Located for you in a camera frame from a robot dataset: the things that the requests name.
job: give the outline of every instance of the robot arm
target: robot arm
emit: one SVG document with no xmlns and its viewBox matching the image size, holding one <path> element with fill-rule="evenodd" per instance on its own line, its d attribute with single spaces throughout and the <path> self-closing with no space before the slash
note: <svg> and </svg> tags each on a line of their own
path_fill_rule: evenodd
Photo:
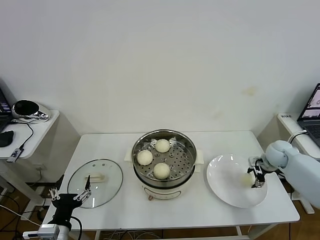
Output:
<svg viewBox="0 0 320 240">
<path fill-rule="evenodd" d="M 68 233 L 71 231 L 70 219 L 74 209 L 80 207 L 90 195 L 90 175 L 87 178 L 84 190 L 80 194 L 60 193 L 58 188 L 49 190 L 52 204 L 56 207 L 53 218 L 48 224 L 42 224 L 38 231 L 25 231 L 24 239 L 40 238 L 43 240 L 68 240 Z"/>
<path fill-rule="evenodd" d="M 290 143 L 281 140 L 271 143 L 265 154 L 261 158 L 255 158 L 255 161 L 258 162 L 258 166 L 251 161 L 248 172 L 258 168 L 265 175 L 279 169 L 295 190 L 320 209 L 320 162 L 299 153 Z M 254 175 L 256 181 L 253 187 L 262 187 L 261 176 L 259 180 L 256 171 Z"/>
</svg>

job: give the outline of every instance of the laptop keyboard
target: laptop keyboard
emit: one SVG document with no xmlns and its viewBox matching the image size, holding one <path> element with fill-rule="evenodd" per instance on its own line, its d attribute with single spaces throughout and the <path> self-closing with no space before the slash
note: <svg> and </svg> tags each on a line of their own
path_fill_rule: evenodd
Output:
<svg viewBox="0 0 320 240">
<path fill-rule="evenodd" d="M 312 134 L 316 139 L 320 139 L 320 125 L 309 125 L 304 128 Z"/>
</svg>

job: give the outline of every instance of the glass lid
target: glass lid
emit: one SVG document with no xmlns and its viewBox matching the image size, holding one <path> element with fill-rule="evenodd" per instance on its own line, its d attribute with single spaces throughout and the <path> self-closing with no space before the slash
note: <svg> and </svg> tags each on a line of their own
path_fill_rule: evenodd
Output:
<svg viewBox="0 0 320 240">
<path fill-rule="evenodd" d="M 82 204 L 81 208 L 93 209 L 111 199 L 119 191 L 123 174 L 120 166 L 108 159 L 97 159 L 82 165 L 72 175 L 67 191 L 70 194 L 80 194 L 90 175 L 91 196 Z"/>
</svg>

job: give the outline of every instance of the white plate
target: white plate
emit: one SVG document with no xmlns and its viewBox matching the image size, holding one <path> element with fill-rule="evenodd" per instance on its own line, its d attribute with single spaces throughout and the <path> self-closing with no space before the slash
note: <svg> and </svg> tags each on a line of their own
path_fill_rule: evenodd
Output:
<svg viewBox="0 0 320 240">
<path fill-rule="evenodd" d="M 242 156 L 226 154 L 217 156 L 206 170 L 206 178 L 213 192 L 224 202 L 238 208 L 259 205 L 268 193 L 267 183 L 262 188 L 251 188 L 245 181 L 248 160 Z"/>
</svg>

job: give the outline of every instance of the white table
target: white table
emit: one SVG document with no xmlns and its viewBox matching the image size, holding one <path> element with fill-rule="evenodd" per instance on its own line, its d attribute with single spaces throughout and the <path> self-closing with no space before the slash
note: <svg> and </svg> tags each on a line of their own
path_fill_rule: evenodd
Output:
<svg viewBox="0 0 320 240">
<path fill-rule="evenodd" d="M 50 110 L 51 118 L 43 123 L 29 123 L 33 129 L 33 136 L 25 143 L 24 151 L 21 153 L 19 159 L 30 158 L 34 154 L 35 150 L 44 139 L 45 135 L 52 127 L 54 122 L 59 116 L 58 110 Z M 31 130 L 26 124 L 10 124 L 7 125 L 3 132 L 14 131 L 12 143 L 6 147 L 0 147 L 0 159 L 8 159 L 16 148 L 19 148 L 21 144 L 31 135 Z"/>
<path fill-rule="evenodd" d="M 27 159 L 35 152 L 42 139 L 45 137 L 49 129 L 52 127 L 54 122 L 59 116 L 58 110 L 50 110 L 51 118 L 43 123 L 29 123 L 30 127 L 33 129 L 33 136 L 25 143 L 24 151 L 21 153 L 18 161 L 21 159 Z M 6 147 L 0 147 L 0 176 L 4 178 L 7 182 L 16 187 L 21 193 L 26 195 L 30 199 L 30 203 L 25 209 L 25 211 L 32 211 L 37 205 L 42 206 L 44 199 L 39 195 L 43 191 L 44 187 L 38 187 L 36 191 L 30 188 L 17 174 L 15 174 L 5 161 L 10 157 L 16 148 L 19 148 L 21 144 L 31 135 L 32 131 L 26 124 L 10 124 L 5 127 L 3 132 L 14 131 L 12 143 Z"/>
<path fill-rule="evenodd" d="M 172 200 L 149 201 L 133 167 L 124 158 L 129 148 L 142 136 L 132 134 L 83 135 L 65 171 L 60 188 L 67 192 L 73 173 L 83 164 L 95 159 L 117 162 L 123 172 L 123 183 L 117 195 L 108 203 L 93 209 L 77 208 L 73 215 L 82 221 L 83 229 L 172 229 L 206 228 L 240 225 L 264 225 L 250 231 L 254 239 L 278 223 L 295 222 L 300 216 L 275 173 L 266 175 L 268 194 L 266 199 L 253 208 L 241 209 L 221 201 L 209 188 L 205 172 L 209 162 L 221 154 L 245 157 L 263 153 L 256 137 L 250 131 L 187 132 L 195 146 L 203 151 L 204 166 L 195 173 L 190 185 L 180 197 Z M 52 219 L 55 207 L 50 206 L 43 223 Z M 78 230 L 71 220 L 72 229 Z M 249 239 L 241 236 L 233 239 Z"/>
<path fill-rule="evenodd" d="M 280 123 L 285 127 L 290 135 L 303 130 L 297 123 L 298 117 L 298 113 L 279 113 L 277 116 Z M 307 154 L 314 159 L 320 160 L 320 148 L 308 135 L 299 135 L 294 139 L 294 142 L 297 143 L 304 154 Z"/>
</svg>

